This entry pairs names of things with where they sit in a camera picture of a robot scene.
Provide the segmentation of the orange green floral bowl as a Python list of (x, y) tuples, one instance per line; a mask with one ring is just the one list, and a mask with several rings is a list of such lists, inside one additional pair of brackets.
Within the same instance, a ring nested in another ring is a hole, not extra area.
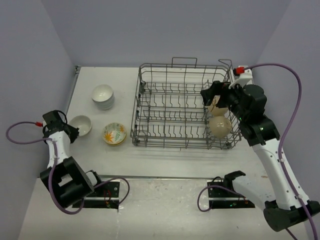
[(118, 122), (112, 122), (106, 125), (102, 131), (102, 139), (104, 142), (116, 143), (125, 140), (127, 130), (125, 126)]

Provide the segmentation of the beige bowl with flower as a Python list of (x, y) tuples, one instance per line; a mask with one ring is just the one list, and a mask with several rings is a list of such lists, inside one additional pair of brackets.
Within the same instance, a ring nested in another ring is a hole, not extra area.
[(92, 129), (92, 121), (88, 116), (78, 115), (69, 121), (69, 124), (78, 129), (79, 137), (87, 135)]

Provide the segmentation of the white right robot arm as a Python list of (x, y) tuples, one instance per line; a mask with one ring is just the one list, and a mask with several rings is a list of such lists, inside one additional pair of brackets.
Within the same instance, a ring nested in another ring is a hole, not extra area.
[(319, 214), (320, 204), (310, 200), (298, 183), (280, 145), (280, 134), (274, 122), (265, 115), (267, 97), (257, 85), (232, 86), (214, 81), (200, 92), (203, 104), (209, 106), (219, 96), (219, 108), (228, 108), (239, 120), (239, 129), (260, 159), (272, 185), (274, 196), (257, 188), (241, 171), (227, 175), (223, 184), (227, 196), (245, 196), (263, 211), (264, 218), (275, 232), (286, 230)]

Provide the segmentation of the light blue bowl rack end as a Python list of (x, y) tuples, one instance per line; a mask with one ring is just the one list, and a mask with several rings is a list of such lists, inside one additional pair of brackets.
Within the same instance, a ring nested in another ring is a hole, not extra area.
[(96, 86), (91, 94), (91, 99), (95, 102), (105, 102), (112, 99), (114, 96), (114, 91), (111, 86), (107, 84), (101, 84)]

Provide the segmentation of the yellow dotted bowl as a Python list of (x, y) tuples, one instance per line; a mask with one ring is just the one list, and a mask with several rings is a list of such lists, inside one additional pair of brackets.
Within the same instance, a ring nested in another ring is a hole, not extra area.
[(105, 143), (109, 146), (118, 146), (118, 145), (121, 145), (123, 142), (125, 142), (125, 139), (123, 139), (122, 141), (119, 141), (119, 142), (109, 142), (109, 141), (106, 141)]

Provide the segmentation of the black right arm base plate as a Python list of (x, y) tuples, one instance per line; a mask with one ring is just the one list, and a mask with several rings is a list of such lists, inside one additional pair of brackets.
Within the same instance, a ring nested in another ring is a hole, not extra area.
[(244, 197), (218, 187), (207, 190), (210, 209), (254, 209), (256, 206)]

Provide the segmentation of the beige bowl with plant drawing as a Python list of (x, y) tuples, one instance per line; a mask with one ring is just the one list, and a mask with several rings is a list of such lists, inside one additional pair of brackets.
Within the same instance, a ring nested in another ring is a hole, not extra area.
[(228, 112), (228, 108), (227, 107), (217, 107), (217, 103), (220, 99), (219, 95), (216, 95), (211, 104), (209, 106), (206, 106), (206, 108), (208, 109), (208, 111), (212, 114), (212, 116), (214, 117), (218, 117), (218, 116), (224, 116), (227, 112)]

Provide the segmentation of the plain beige bowl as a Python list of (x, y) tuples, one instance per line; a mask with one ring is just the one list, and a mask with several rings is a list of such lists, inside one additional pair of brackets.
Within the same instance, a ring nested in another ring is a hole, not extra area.
[(219, 139), (225, 138), (231, 133), (232, 124), (224, 116), (215, 116), (209, 120), (209, 129), (211, 134)]

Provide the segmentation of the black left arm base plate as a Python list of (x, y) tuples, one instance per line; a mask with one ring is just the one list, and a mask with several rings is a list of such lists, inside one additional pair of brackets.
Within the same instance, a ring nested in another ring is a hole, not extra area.
[(83, 204), (84, 209), (119, 209), (120, 181), (113, 180), (98, 187), (89, 194)]

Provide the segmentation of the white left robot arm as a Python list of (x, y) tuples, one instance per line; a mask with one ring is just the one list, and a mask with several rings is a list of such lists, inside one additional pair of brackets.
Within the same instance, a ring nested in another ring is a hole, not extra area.
[(54, 197), (54, 203), (64, 210), (90, 194), (94, 197), (101, 195), (104, 184), (99, 175), (93, 170), (84, 172), (71, 156), (70, 145), (78, 138), (79, 129), (69, 125), (60, 110), (49, 111), (42, 117), (49, 163), (40, 173), (40, 179)]

